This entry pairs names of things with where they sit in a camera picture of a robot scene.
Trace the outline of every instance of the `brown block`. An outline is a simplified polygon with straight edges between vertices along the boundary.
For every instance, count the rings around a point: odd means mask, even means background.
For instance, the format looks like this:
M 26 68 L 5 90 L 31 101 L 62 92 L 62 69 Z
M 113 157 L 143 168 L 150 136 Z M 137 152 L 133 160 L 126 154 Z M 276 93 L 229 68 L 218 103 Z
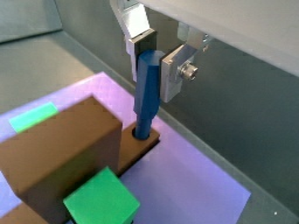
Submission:
M 0 170 L 15 194 L 54 224 L 63 198 L 107 165 L 118 171 L 122 122 L 94 97 L 0 145 Z
M 121 176 L 127 169 L 135 164 L 142 156 L 155 147 L 159 143 L 161 134 L 151 129 L 150 137 L 141 141 L 134 138 L 133 132 L 137 124 L 133 123 L 122 134 L 121 150 L 119 150 L 119 164 L 117 175 Z
M 43 217 L 23 203 L 2 219 L 0 224 L 47 224 Z

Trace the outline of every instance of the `silver clamp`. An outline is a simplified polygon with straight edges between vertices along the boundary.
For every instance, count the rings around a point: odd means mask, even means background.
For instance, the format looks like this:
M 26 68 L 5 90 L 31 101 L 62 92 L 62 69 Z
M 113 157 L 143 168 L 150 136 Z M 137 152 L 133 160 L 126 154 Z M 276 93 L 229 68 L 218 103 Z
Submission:
M 157 50 L 157 31 L 150 28 L 146 7 L 137 0 L 110 0 L 110 4 L 126 34 L 126 51 L 131 55 L 137 81 L 138 56 L 147 50 Z M 198 67 L 193 64 L 193 57 L 211 42 L 207 34 L 183 23 L 179 25 L 178 37 L 186 44 L 163 57 L 161 65 L 161 98 L 165 102 L 181 93 L 183 79 L 194 80 Z
M 181 23 L 178 38 L 186 41 L 162 60 L 162 87 L 161 98 L 169 102 L 182 91 L 183 79 L 193 81 L 198 67 L 193 58 L 201 49 L 206 49 L 213 38 L 202 31 Z
M 131 55 L 137 81 L 138 56 L 147 50 L 157 50 L 157 31 L 150 28 L 146 7 L 137 0 L 110 0 L 110 4 L 126 34 L 126 51 Z

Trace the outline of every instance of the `green square tile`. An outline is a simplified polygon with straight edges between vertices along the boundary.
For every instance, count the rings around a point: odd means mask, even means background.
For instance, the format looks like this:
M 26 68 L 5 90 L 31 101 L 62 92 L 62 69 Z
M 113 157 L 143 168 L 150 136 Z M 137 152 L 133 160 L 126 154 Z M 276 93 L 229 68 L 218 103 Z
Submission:
M 59 110 L 57 109 L 53 102 L 49 102 L 41 107 L 34 108 L 33 110 L 10 119 L 10 123 L 14 127 L 15 132 L 22 133 L 25 130 L 29 130 L 35 124 L 43 122 L 50 117 L 58 114 Z
M 130 224 L 141 203 L 106 168 L 65 199 L 74 220 L 79 224 Z

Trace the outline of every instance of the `purple mat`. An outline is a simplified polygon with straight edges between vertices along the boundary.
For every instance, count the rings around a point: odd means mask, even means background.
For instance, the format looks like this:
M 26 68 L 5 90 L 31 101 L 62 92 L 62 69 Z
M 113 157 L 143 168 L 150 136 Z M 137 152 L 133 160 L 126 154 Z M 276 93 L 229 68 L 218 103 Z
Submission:
M 94 94 L 123 121 L 137 119 L 133 95 L 101 73 L 0 115 L 0 141 L 15 135 L 9 120 L 53 102 L 59 111 Z M 157 117 L 162 142 L 123 175 L 122 181 L 142 202 L 135 224 L 237 224 L 249 190 L 211 162 Z M 0 173 L 0 217 L 21 203 Z

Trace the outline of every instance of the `blue cylinder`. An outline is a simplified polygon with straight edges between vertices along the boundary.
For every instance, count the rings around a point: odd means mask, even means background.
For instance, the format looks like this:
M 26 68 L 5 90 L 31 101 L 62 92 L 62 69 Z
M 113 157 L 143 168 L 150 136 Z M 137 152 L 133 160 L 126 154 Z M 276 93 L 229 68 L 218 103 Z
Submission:
M 146 51 L 138 58 L 135 86 L 135 138 L 146 140 L 150 137 L 153 120 L 161 106 L 161 51 Z

